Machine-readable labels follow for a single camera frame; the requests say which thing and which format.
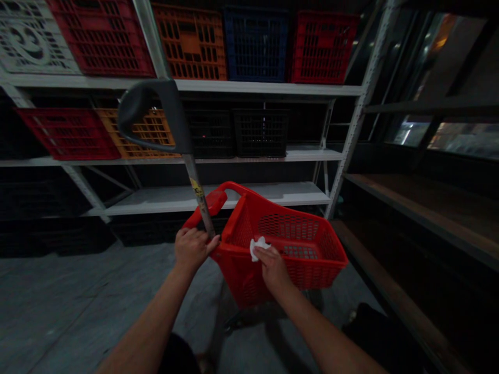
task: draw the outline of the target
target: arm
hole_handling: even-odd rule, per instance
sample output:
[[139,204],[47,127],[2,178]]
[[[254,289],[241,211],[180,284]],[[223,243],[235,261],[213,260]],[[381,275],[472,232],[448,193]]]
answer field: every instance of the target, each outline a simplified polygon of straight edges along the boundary
[[303,336],[323,373],[385,373],[384,369],[329,322],[291,282],[284,260],[271,247],[258,248],[267,288]]
[[175,239],[173,270],[139,319],[102,362],[97,373],[157,373],[182,301],[199,267],[216,248],[217,235],[182,229]]

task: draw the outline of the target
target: red crate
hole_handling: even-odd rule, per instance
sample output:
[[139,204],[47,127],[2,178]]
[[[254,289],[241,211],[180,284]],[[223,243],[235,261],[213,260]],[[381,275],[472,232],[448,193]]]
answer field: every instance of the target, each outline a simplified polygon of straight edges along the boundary
[[92,109],[16,111],[54,159],[116,159],[120,153]]
[[291,83],[343,84],[360,17],[298,12]]
[[47,0],[82,72],[156,76],[130,0]]

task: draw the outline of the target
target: white tissue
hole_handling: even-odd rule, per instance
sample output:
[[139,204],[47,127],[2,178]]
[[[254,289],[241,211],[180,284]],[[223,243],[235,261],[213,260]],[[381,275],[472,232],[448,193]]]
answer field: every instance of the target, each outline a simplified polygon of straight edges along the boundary
[[253,239],[251,239],[251,242],[249,244],[249,252],[251,253],[251,260],[253,262],[258,261],[258,257],[256,257],[255,254],[253,253],[255,250],[255,247],[269,249],[271,247],[271,245],[265,243],[265,238],[263,236],[261,236],[257,241],[254,241]]

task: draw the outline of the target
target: human hand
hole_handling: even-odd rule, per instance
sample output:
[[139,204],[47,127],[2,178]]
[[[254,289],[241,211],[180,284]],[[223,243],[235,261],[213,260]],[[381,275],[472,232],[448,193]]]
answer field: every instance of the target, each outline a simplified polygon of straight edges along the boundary
[[175,266],[183,271],[195,274],[206,260],[208,255],[220,242],[220,235],[216,235],[208,244],[208,234],[205,231],[180,229],[175,237]]
[[278,295],[295,287],[287,273],[286,264],[274,247],[263,249],[255,247],[255,256],[261,261],[262,275],[270,293],[277,299]]

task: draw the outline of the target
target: rolling shopping basket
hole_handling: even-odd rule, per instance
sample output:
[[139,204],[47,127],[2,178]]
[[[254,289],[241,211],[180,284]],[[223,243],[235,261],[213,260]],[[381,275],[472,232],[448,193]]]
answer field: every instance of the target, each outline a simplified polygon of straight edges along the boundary
[[[148,110],[152,96],[161,99],[175,145],[151,143],[132,130]],[[264,236],[283,256],[291,281],[300,289],[325,288],[347,263],[345,251],[331,225],[323,218],[272,203],[250,189],[225,182],[207,197],[199,183],[189,126],[176,83],[152,79],[136,84],[122,98],[118,128],[133,143],[158,151],[181,153],[194,189],[198,208],[184,227],[194,228],[203,220],[210,238],[215,236],[211,216],[227,201],[226,189],[241,195],[225,226],[221,243],[211,256],[218,263],[239,308],[249,308],[272,296],[261,275],[261,263],[252,262],[251,239]]]
[[[291,281],[299,289],[326,288],[348,260],[333,228],[324,218],[285,208],[234,182],[225,182],[206,200],[215,216],[227,200],[226,189],[241,195],[211,256],[218,263],[239,308],[272,300],[261,275],[261,263],[252,262],[251,239],[265,237],[283,256]],[[201,221],[196,209],[184,227]]]

